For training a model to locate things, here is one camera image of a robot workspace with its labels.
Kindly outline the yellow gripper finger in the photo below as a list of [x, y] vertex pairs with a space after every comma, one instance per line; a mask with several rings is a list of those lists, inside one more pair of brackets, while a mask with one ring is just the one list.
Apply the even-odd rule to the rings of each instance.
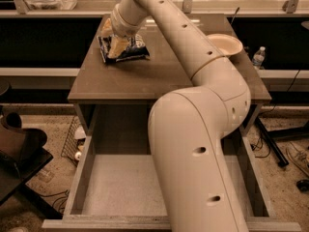
[[100, 31], [100, 35], [103, 38], [107, 38], [113, 35], [113, 28], [112, 28], [112, 24], [111, 24], [111, 19], [107, 18], [106, 21], [104, 22], [101, 31]]
[[108, 51], [108, 57], [110, 59], [118, 58], [126, 50], [127, 46], [128, 46], [127, 38], [113, 36], [111, 38], [110, 49]]

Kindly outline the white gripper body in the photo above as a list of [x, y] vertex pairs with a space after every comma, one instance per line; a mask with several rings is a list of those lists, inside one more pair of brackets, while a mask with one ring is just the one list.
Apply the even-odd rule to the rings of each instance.
[[113, 33], [122, 38], [134, 36], [142, 23], [136, 14], [122, 14], [119, 4], [113, 9], [110, 19]]

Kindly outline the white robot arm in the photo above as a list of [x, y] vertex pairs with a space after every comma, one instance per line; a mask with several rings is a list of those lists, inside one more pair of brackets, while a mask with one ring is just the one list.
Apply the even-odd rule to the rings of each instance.
[[148, 134], [173, 232], [248, 232], [221, 147], [251, 103], [242, 75], [171, 0], [121, 0], [112, 47], [151, 16], [192, 82], [159, 98]]

